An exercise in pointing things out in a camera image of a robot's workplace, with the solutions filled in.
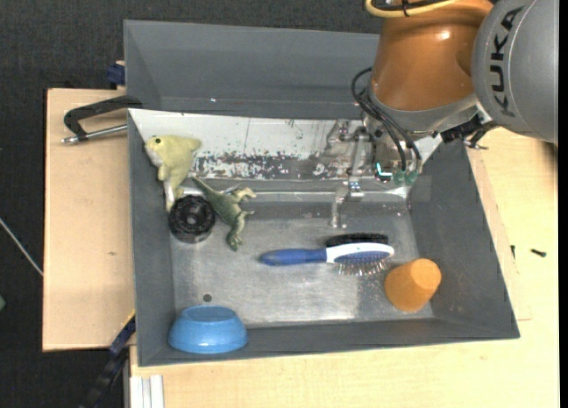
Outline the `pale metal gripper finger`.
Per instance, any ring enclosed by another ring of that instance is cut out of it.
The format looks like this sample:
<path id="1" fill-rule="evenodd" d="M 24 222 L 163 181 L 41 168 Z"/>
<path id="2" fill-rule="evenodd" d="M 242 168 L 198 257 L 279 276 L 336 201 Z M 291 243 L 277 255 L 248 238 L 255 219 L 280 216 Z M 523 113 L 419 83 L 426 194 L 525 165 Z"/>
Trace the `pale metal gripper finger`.
<path id="1" fill-rule="evenodd" d="M 354 136 L 348 124 L 335 124 L 319 156 L 323 176 L 347 176 L 352 166 Z"/>
<path id="2" fill-rule="evenodd" d="M 347 202 L 361 201 L 365 196 L 360 181 L 349 179 L 341 183 L 334 193 L 334 199 L 331 204 L 331 216 L 329 225 L 332 228 L 345 228 L 342 219 L 342 208 Z"/>

